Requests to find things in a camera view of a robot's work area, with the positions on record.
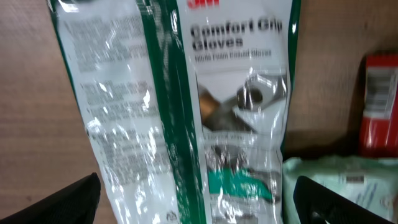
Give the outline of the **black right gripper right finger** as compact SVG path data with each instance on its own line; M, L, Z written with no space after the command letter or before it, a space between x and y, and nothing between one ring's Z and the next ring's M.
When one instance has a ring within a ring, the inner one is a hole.
M392 224L305 176L297 179L293 199L301 223Z

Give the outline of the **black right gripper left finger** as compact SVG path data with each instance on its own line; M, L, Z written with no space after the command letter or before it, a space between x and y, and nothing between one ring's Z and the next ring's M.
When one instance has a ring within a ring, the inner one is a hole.
M41 201L1 220L1 224L92 224L101 182L92 173Z

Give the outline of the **teal white small packet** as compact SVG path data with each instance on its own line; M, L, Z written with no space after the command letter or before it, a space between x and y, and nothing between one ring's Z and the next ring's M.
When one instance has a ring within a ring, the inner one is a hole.
M284 162L282 172L284 223L300 222L293 198L300 176L397 223L397 159L329 156L305 161L291 158Z

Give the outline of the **red white small packet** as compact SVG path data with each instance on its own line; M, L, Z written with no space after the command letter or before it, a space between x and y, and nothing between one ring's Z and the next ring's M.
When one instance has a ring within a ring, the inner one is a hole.
M359 153L397 157L397 53L368 55L365 79Z

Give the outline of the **green 3M gloves package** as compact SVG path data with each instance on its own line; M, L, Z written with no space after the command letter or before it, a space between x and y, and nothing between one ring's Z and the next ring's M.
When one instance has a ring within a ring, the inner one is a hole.
M48 0L118 223L282 223L299 0Z

